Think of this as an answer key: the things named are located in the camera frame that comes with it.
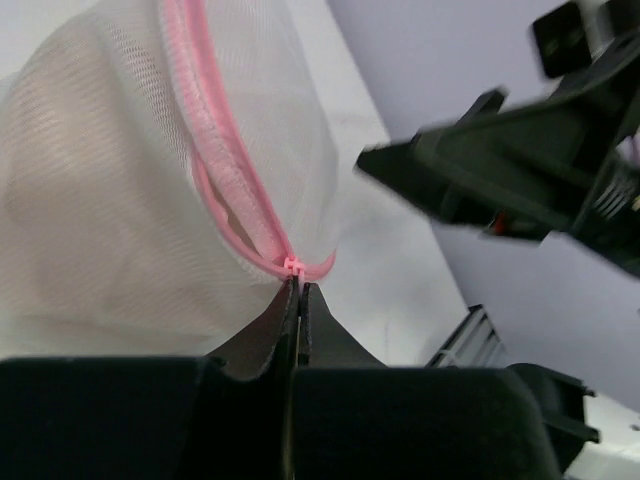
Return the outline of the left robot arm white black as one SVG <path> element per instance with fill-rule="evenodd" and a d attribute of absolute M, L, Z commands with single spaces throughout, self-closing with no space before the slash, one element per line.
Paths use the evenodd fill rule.
<path fill-rule="evenodd" d="M 4 360 L 1 475 L 638 477 L 636 412 L 499 348 L 474 307 L 426 366 L 388 367 L 290 280 L 205 356 Z"/>

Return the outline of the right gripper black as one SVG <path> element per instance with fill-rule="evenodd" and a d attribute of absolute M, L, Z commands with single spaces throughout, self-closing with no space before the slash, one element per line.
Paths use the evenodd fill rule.
<path fill-rule="evenodd" d="M 492 90 L 457 122 L 363 151 L 357 169 L 443 224 L 540 242 L 569 235 L 639 276 L 637 102 L 599 91 L 504 111 Z"/>

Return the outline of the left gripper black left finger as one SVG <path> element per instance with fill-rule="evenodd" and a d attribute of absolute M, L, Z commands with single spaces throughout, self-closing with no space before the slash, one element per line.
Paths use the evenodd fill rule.
<path fill-rule="evenodd" d="M 1 364 L 5 479 L 288 479 L 299 290 L 205 356 Z"/>

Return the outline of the white mesh laundry bag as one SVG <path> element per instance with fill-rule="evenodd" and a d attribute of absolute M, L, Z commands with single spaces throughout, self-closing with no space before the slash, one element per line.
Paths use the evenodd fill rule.
<path fill-rule="evenodd" d="M 101 1 L 1 94 L 1 352 L 209 351 L 335 261 L 284 1 Z"/>

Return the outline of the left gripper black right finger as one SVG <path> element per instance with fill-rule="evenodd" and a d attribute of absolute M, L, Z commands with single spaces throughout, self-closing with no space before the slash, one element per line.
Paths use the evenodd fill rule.
<path fill-rule="evenodd" d="M 508 369 L 298 369 L 297 479 L 557 479 L 537 402 Z"/>

